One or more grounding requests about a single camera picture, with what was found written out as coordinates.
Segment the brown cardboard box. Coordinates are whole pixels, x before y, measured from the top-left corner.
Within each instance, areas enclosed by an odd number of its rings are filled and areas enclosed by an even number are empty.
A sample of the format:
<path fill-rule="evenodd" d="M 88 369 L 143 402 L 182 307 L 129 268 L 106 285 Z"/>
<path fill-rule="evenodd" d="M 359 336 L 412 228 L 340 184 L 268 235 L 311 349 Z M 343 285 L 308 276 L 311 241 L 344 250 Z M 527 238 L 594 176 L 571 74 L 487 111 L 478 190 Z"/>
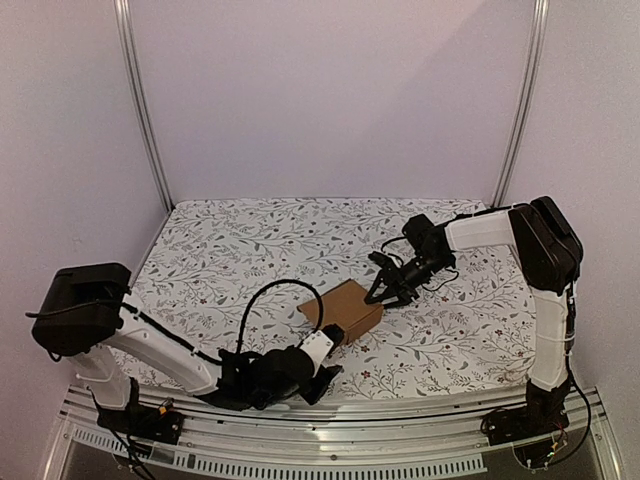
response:
<path fill-rule="evenodd" d="M 380 323 L 384 307 L 380 303 L 366 304 L 366 295 L 359 283 L 349 279 L 320 297 L 323 315 L 319 330 L 335 346 L 355 342 Z"/>

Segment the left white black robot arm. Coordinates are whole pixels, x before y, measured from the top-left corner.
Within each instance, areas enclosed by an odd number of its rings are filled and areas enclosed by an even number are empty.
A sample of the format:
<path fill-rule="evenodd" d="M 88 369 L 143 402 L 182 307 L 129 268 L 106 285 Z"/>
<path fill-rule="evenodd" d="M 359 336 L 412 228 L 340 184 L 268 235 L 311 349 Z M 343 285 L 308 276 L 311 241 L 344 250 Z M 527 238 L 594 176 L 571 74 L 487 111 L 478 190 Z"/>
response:
<path fill-rule="evenodd" d="M 119 263 L 59 270 L 40 309 L 29 313 L 32 336 L 51 358 L 68 359 L 97 404 L 128 434 L 148 426 L 133 378 L 118 366 L 120 350 L 176 381 L 190 396 L 217 408 L 263 410 L 293 396 L 316 404 L 342 368 L 325 360 L 343 339 L 337 327 L 318 322 L 300 343 L 258 353 L 222 349 L 205 353 L 145 312 Z"/>

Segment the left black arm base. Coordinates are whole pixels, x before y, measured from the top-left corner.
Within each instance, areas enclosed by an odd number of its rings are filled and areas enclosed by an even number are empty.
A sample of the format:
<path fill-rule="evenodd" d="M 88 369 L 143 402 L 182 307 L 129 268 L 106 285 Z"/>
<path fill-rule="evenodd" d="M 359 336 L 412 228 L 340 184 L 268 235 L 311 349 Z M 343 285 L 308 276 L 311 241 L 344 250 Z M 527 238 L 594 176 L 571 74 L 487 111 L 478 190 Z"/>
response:
<path fill-rule="evenodd" d="M 106 408 L 95 402 L 97 424 L 116 433 L 177 445 L 185 416 L 174 408 L 174 399 L 167 397 L 156 406 L 143 405 L 139 401 L 138 382 L 129 380 L 129 397 L 123 409 Z"/>

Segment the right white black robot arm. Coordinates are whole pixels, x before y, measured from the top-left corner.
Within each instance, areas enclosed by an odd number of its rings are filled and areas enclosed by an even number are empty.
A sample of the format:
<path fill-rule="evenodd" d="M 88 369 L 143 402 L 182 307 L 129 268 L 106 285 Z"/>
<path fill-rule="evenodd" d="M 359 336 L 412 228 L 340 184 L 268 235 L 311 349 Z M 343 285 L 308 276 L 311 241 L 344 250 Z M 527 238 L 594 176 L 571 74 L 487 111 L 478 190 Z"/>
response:
<path fill-rule="evenodd" d="M 452 268 L 455 255 L 469 249 L 511 249 L 534 300 L 535 357 L 531 385 L 551 392 L 570 377 L 567 356 L 575 338 L 575 285 L 584 249 L 575 231 L 549 196 L 528 203 L 462 214 L 435 224 L 425 215 L 410 218 L 402 237 L 414 250 L 403 266 L 381 251 L 370 253 L 379 272 L 364 301 L 399 308 L 418 297 L 418 288 Z"/>

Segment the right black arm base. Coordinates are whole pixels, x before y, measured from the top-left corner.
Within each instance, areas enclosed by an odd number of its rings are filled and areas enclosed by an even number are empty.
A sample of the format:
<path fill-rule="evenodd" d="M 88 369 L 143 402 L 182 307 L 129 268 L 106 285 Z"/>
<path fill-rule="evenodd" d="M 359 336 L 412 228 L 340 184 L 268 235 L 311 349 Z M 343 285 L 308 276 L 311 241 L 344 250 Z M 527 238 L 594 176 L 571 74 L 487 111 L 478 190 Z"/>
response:
<path fill-rule="evenodd" d="M 490 445 L 498 445 L 565 429 L 569 426 L 569 419 L 564 401 L 570 389 L 569 378 L 550 391 L 528 381 L 525 405 L 513 409 L 498 408 L 487 413 L 482 418 L 480 431 Z"/>

